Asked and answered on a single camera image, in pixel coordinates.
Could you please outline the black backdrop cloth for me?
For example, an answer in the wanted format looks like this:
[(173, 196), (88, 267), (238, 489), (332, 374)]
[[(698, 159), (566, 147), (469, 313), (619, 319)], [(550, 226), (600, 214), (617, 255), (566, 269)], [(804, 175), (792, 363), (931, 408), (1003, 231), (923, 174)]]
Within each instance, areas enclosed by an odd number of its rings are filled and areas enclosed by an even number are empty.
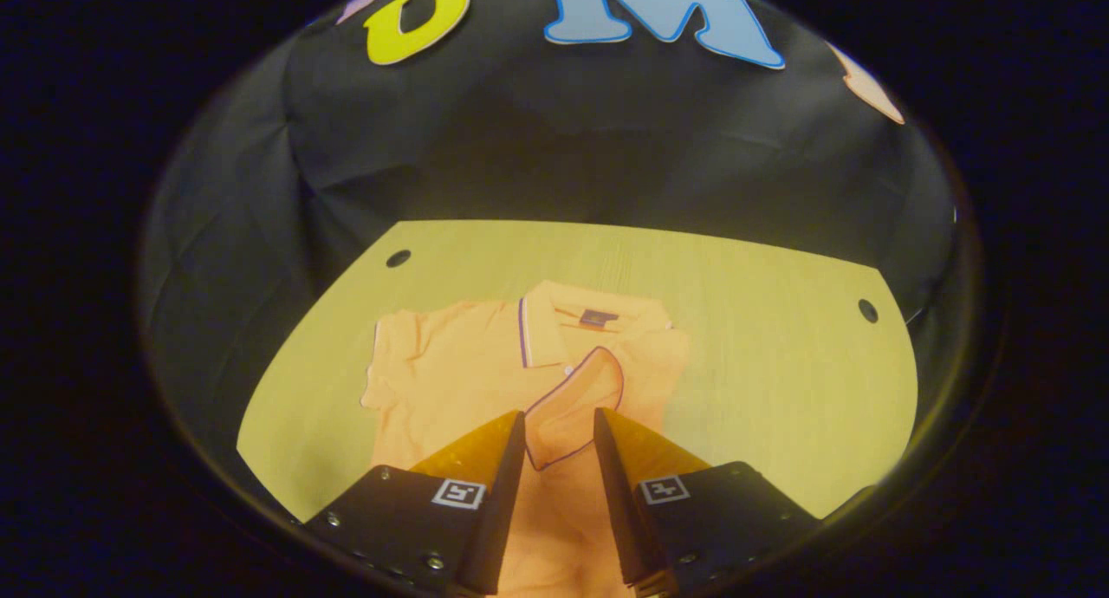
[[(143, 227), (139, 318), (179, 427), (234, 449), (282, 341), (403, 220), (550, 220), (749, 240), (876, 268), (905, 321), (948, 275), (955, 176), (898, 97), (766, 0), (471, 0), (369, 61), (349, 0), (220, 87)], [(433, 0), (401, 10), (403, 29)]]

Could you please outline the orange T-shirt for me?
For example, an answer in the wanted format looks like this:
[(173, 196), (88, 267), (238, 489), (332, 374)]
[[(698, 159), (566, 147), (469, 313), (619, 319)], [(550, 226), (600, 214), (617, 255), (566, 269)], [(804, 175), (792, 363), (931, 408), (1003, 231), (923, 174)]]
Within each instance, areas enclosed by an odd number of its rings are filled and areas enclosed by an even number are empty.
[(526, 417), (497, 598), (633, 598), (611, 531), (593, 416), (660, 429), (692, 341), (662, 302), (567, 283), (513, 301), (400, 310), (377, 321), (362, 404), (374, 465), (413, 467), (464, 433)]

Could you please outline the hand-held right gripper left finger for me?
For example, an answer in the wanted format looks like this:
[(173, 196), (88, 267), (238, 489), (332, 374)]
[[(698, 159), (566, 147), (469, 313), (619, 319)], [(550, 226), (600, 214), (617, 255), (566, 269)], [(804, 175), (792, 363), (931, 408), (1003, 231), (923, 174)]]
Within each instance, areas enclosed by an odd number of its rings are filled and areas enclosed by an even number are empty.
[(523, 413), (465, 433), (411, 468), (380, 465), (305, 523), (393, 598), (490, 598), (523, 468)]

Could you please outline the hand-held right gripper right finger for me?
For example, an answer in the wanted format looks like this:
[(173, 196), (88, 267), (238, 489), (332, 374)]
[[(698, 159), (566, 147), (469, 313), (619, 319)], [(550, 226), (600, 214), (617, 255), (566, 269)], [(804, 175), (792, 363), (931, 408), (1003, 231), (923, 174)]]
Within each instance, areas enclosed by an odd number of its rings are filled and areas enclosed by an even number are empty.
[(623, 582), (635, 598), (773, 591), (821, 521), (744, 462), (713, 465), (609, 408), (593, 440)]

